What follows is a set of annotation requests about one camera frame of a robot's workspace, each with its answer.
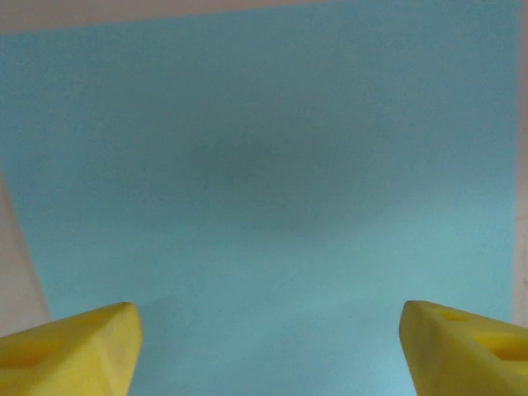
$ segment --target blue background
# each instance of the blue background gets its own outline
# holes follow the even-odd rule
[[[131,395],[413,394],[406,299],[510,318],[517,2],[0,38],[51,311],[140,307]]]

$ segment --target rectangular cutout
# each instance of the rectangular cutout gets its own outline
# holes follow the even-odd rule
[[[528,361],[528,340],[511,334],[478,336],[476,340],[502,361]]]
[[[442,318],[449,320],[450,322],[467,322],[469,319],[467,315],[458,313],[451,309],[441,309],[436,311]]]

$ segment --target beige surface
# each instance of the beige surface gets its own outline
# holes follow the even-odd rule
[[[50,314],[0,173],[0,336],[49,320]]]
[[[2,0],[0,32],[138,21],[203,12],[274,7],[316,0]]]
[[[528,7],[526,2],[522,9],[521,23],[513,322],[528,327]]]

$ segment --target blue paper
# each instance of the blue paper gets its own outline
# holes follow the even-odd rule
[[[518,2],[0,38],[0,158],[55,318],[137,303],[132,396],[413,394],[407,299],[510,318]]]

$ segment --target yellow foam pad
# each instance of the yellow foam pad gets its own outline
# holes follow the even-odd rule
[[[126,395],[142,330],[132,303],[0,338],[1,396]]]
[[[408,301],[400,340],[418,396],[528,395],[528,330]]]

